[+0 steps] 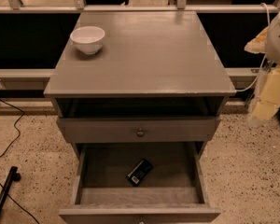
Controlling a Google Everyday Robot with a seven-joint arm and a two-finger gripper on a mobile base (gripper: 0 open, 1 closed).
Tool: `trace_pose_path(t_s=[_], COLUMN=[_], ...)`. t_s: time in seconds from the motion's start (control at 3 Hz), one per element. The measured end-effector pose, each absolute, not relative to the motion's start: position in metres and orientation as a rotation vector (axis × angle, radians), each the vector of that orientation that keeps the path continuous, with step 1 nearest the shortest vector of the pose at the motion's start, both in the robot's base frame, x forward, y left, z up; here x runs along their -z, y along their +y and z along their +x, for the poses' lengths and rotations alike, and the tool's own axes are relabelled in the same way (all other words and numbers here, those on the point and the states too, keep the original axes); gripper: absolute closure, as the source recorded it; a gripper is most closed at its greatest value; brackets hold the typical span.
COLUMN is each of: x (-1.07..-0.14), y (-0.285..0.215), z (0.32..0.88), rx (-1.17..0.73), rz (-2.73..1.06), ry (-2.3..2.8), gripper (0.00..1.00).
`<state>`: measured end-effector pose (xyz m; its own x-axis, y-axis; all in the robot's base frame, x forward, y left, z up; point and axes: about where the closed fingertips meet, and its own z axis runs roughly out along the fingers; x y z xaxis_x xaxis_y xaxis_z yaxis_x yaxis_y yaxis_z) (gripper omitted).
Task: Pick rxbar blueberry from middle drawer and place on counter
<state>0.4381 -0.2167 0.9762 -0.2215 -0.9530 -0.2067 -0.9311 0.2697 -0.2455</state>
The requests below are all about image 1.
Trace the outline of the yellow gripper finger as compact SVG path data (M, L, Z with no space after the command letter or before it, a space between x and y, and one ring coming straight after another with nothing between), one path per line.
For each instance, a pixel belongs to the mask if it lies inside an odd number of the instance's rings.
M253 54L265 52L268 28L264 28L255 38L245 45L245 51Z
M264 121L271 119L280 108L280 66L267 76L264 87L259 95L252 116Z

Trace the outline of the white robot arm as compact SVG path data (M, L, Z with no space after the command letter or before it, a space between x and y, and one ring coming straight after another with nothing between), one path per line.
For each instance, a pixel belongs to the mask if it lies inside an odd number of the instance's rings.
M245 51L263 53L268 60L277 64L260 86L260 94L251 110L254 119L269 120L280 108L280 11L269 26L245 45Z

